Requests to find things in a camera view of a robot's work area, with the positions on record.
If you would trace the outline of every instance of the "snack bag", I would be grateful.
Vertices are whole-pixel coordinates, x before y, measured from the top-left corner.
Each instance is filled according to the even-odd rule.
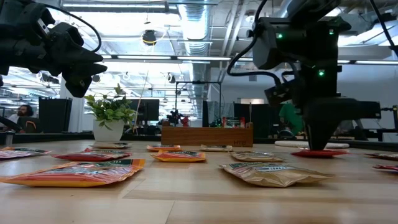
[[[168,150],[168,151],[181,151],[181,146],[175,145],[159,145],[159,146],[147,146],[150,151]]]
[[[144,164],[145,159],[70,162],[27,174],[0,177],[0,182],[38,187],[93,187],[124,181]]]
[[[313,157],[313,158],[332,158],[333,156],[339,156],[348,154],[347,150],[340,149],[337,150],[321,150],[321,151],[311,151],[309,149],[302,149],[299,152],[292,152],[291,155],[301,156],[301,157]]]
[[[159,150],[153,158],[163,162],[197,162],[206,160],[204,152],[188,152],[188,151],[163,151]]]
[[[200,146],[201,151],[205,152],[231,152],[232,146]]]
[[[39,149],[5,147],[3,149],[0,149],[0,160],[14,159],[14,158],[28,157],[28,156],[43,156],[50,152],[51,151],[45,151]]]
[[[284,160],[274,156],[271,152],[230,152],[232,157],[240,161],[253,161],[253,162],[283,162]]]
[[[92,150],[86,149],[84,152],[76,152],[64,155],[51,155],[58,159],[67,159],[71,161],[109,161],[131,156],[131,153],[117,150]]]
[[[220,167],[250,184],[263,187],[288,187],[295,183],[311,183],[332,177],[288,164],[267,162],[242,162]]]
[[[373,168],[398,171],[398,166],[375,165]]]
[[[366,153],[365,155],[378,159],[398,161],[398,154],[393,154],[393,153],[370,153],[370,154]]]
[[[125,142],[95,142],[91,147],[98,149],[126,149],[131,147],[131,144]]]

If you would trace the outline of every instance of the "desk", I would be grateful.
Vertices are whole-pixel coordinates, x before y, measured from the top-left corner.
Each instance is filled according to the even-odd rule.
[[[83,150],[93,141],[32,143],[57,153]],[[398,162],[360,155],[352,149],[335,159],[295,157],[296,149],[256,144],[298,167],[336,174],[319,184],[272,189],[249,185],[218,168],[234,160],[207,152],[206,163],[155,161],[147,144],[132,142],[133,158],[146,159],[144,170],[104,187],[39,188],[0,184],[0,217],[4,224],[272,224],[272,223],[398,223],[398,174],[372,169]],[[198,147],[184,147],[198,150]],[[0,175],[16,175],[63,164],[50,156],[0,162]]]

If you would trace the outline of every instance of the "potted plant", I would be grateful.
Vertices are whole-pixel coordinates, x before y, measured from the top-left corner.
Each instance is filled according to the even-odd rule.
[[[135,111],[130,109],[130,101],[119,84],[114,90],[116,94],[102,95],[99,100],[95,100],[95,95],[85,96],[96,117],[93,127],[96,141],[117,142],[122,137],[124,125],[128,123],[132,127]]]

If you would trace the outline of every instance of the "white pot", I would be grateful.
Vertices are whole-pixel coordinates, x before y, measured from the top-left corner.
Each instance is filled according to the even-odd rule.
[[[124,126],[124,122],[122,120],[106,123],[106,125],[112,130],[109,130],[105,126],[100,127],[100,123],[101,121],[94,120],[93,133],[95,141],[101,141],[101,142],[120,141],[120,139],[122,138],[123,126]]]

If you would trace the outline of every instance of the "green shirt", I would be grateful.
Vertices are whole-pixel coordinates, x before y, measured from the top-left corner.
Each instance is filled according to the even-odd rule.
[[[301,132],[304,128],[303,118],[295,113],[294,105],[291,103],[286,103],[280,109],[279,117],[283,118],[286,123],[292,125],[292,133],[294,135]]]

